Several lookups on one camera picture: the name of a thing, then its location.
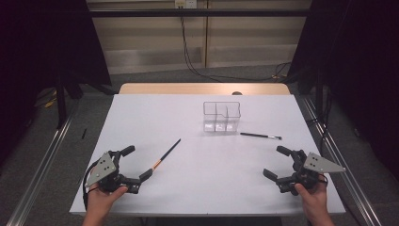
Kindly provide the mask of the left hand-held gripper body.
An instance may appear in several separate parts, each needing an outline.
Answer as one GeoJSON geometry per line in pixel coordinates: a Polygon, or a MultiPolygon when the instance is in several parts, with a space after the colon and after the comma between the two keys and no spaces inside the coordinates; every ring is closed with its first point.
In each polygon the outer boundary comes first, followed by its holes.
{"type": "Polygon", "coordinates": [[[89,177],[84,182],[84,187],[97,184],[103,191],[113,192],[120,186],[126,186],[128,193],[137,194],[141,186],[139,179],[127,178],[120,174],[120,151],[105,152],[99,160],[93,164],[94,170],[89,170],[89,177]]]}

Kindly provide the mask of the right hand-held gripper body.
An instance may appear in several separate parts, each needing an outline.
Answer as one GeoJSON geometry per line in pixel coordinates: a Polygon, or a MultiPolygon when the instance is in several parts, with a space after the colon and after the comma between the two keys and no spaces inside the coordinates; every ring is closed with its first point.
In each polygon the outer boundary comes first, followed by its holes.
{"type": "Polygon", "coordinates": [[[294,172],[291,176],[278,178],[277,186],[281,193],[291,192],[294,196],[297,196],[295,184],[302,184],[307,189],[312,189],[317,184],[320,174],[346,171],[345,167],[316,153],[305,154],[303,150],[292,151],[290,156],[294,161],[294,172]]]}

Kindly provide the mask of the black makeup brush orange ferrule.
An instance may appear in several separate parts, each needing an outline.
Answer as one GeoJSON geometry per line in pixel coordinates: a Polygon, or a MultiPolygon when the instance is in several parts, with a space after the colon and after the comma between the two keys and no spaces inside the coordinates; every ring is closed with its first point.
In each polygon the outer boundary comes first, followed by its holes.
{"type": "Polygon", "coordinates": [[[168,157],[168,155],[176,148],[176,146],[181,142],[179,138],[162,156],[159,160],[157,160],[152,166],[152,170],[156,170],[156,168],[168,157]]]}

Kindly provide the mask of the black makeup brush silver ferrule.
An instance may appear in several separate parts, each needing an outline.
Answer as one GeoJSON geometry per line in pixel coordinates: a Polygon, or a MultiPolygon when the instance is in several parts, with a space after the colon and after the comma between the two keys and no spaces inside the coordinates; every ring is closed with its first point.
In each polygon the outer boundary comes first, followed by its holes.
{"type": "Polygon", "coordinates": [[[264,137],[264,138],[272,138],[277,140],[282,140],[282,137],[279,136],[268,136],[268,135],[260,135],[260,134],[253,134],[253,133],[240,133],[241,136],[248,136],[248,137],[264,137]]]}

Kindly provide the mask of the clear plastic organizer box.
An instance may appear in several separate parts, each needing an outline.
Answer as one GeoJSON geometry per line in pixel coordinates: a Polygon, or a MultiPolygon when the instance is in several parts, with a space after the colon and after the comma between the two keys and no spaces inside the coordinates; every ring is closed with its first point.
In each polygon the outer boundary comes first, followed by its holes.
{"type": "Polygon", "coordinates": [[[204,132],[236,132],[241,119],[239,102],[204,102],[204,132]]]}

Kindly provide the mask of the person's left hand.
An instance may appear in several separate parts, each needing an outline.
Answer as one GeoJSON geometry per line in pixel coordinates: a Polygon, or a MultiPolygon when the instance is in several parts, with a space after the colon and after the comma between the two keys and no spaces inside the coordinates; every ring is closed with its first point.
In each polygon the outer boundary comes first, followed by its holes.
{"type": "Polygon", "coordinates": [[[113,203],[126,192],[126,186],[120,186],[113,192],[104,192],[96,185],[91,186],[88,191],[87,215],[106,216],[113,203]]]}

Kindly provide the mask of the person's right hand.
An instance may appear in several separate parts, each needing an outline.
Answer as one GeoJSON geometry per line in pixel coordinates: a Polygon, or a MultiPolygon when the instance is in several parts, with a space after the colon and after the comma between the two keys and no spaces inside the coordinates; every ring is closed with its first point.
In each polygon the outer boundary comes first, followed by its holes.
{"type": "Polygon", "coordinates": [[[302,184],[295,184],[295,190],[302,199],[305,215],[310,216],[328,214],[327,211],[327,181],[319,176],[317,184],[312,189],[307,189],[302,184]]]}

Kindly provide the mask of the white table cover sheet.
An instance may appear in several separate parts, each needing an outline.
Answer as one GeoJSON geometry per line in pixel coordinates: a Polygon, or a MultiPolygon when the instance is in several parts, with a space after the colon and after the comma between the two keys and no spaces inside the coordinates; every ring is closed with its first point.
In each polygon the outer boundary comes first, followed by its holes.
{"type": "Polygon", "coordinates": [[[143,183],[120,198],[113,214],[141,217],[292,216],[301,200],[263,176],[293,172],[278,146],[317,150],[292,95],[145,95],[114,97],[92,157],[134,145],[120,171],[137,177],[178,140],[181,142],[143,183]],[[239,102],[241,119],[232,134],[203,131],[204,102],[239,102]],[[279,136],[282,140],[241,136],[279,136]]]}

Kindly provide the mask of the wooden table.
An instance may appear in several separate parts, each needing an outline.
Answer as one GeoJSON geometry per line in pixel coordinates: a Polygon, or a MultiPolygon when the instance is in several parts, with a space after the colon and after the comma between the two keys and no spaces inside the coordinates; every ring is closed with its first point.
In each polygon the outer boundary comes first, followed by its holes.
{"type": "Polygon", "coordinates": [[[120,94],[290,95],[280,83],[126,83],[120,94]]]}

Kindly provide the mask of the dark curtain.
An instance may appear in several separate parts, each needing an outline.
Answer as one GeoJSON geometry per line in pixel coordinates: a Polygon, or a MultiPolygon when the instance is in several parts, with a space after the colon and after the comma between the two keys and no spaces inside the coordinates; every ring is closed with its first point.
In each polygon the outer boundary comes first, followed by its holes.
{"type": "Polygon", "coordinates": [[[399,0],[311,0],[288,72],[321,80],[399,180],[399,0]]]}
{"type": "Polygon", "coordinates": [[[87,0],[0,0],[0,165],[46,88],[109,85],[87,0]]]}

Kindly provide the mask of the aluminium floor rail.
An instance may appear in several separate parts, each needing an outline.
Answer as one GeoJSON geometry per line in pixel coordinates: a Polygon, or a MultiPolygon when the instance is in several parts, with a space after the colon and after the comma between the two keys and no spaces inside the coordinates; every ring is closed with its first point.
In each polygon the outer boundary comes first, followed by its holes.
{"type": "Polygon", "coordinates": [[[38,197],[42,184],[51,168],[51,165],[54,162],[54,159],[56,158],[58,150],[68,133],[72,123],[72,118],[76,114],[78,105],[78,102],[72,103],[72,106],[67,111],[66,119],[56,129],[51,143],[46,149],[46,152],[41,159],[33,178],[30,180],[27,189],[16,205],[6,226],[24,226],[28,214],[31,211],[36,198],[38,197]]]}
{"type": "Polygon", "coordinates": [[[306,97],[303,99],[303,104],[306,107],[309,115],[311,116],[311,119],[314,121],[314,126],[321,137],[322,144],[320,145],[320,149],[325,147],[328,154],[331,156],[332,160],[335,163],[346,167],[346,172],[343,172],[341,174],[341,177],[343,178],[343,181],[352,199],[354,200],[365,222],[365,225],[382,226],[373,206],[369,202],[369,199],[366,197],[351,169],[346,164],[346,161],[335,140],[333,139],[333,136],[328,131],[327,126],[323,122],[321,122],[320,117],[316,115],[316,107],[314,103],[309,97],[306,97]]]}

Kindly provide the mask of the black metal stand post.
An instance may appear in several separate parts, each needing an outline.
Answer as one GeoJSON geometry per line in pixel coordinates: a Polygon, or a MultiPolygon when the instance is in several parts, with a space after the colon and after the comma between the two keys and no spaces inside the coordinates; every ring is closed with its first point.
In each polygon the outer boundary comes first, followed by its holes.
{"type": "Polygon", "coordinates": [[[60,129],[67,119],[65,93],[64,93],[64,86],[62,83],[61,74],[59,74],[56,78],[56,100],[57,100],[57,111],[58,111],[57,128],[60,129]]]}
{"type": "Polygon", "coordinates": [[[323,74],[321,70],[318,70],[317,72],[315,92],[316,116],[317,119],[321,121],[323,118],[323,74]]]}

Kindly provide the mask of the black horizontal frame bar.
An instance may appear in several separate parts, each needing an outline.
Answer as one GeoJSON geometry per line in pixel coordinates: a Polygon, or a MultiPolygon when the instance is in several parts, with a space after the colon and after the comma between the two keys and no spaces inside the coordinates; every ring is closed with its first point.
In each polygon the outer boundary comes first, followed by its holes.
{"type": "Polygon", "coordinates": [[[94,9],[92,17],[306,17],[309,9],[94,9]]]}

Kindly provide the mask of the white wall socket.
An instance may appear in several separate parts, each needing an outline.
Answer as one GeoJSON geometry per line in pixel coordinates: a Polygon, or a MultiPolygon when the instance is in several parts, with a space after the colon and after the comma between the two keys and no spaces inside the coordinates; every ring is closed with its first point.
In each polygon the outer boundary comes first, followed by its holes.
{"type": "Polygon", "coordinates": [[[174,1],[175,8],[197,8],[198,2],[197,0],[175,0],[174,1]]]}

